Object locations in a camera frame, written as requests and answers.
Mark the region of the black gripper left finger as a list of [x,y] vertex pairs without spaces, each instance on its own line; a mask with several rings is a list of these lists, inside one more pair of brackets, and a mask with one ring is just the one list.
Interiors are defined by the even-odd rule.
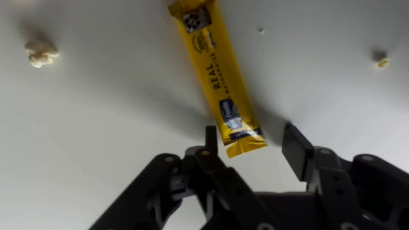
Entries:
[[277,230],[265,205],[218,158],[213,127],[182,156],[153,158],[88,230],[163,230],[187,197],[202,209],[200,230]]

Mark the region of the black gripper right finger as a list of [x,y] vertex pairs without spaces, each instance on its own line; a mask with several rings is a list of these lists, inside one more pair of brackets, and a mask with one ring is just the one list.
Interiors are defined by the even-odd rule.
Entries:
[[291,123],[282,155],[315,195],[325,230],[409,230],[409,174],[397,166],[370,154],[345,160],[313,146]]

